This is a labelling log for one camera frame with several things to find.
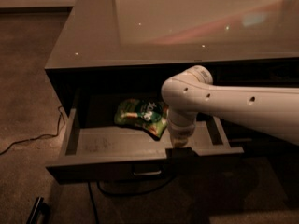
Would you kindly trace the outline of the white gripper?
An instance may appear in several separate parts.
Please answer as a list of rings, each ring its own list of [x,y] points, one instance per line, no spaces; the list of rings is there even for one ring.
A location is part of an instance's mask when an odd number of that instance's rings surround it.
[[[179,126],[172,120],[168,121],[167,129],[170,135],[172,147],[184,147],[195,131],[195,123]]]

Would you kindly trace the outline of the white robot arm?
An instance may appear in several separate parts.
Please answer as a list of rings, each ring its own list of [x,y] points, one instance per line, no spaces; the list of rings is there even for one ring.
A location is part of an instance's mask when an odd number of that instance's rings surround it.
[[[200,113],[299,145],[298,88],[216,86],[196,65],[167,79],[161,95],[174,146],[188,142]]]

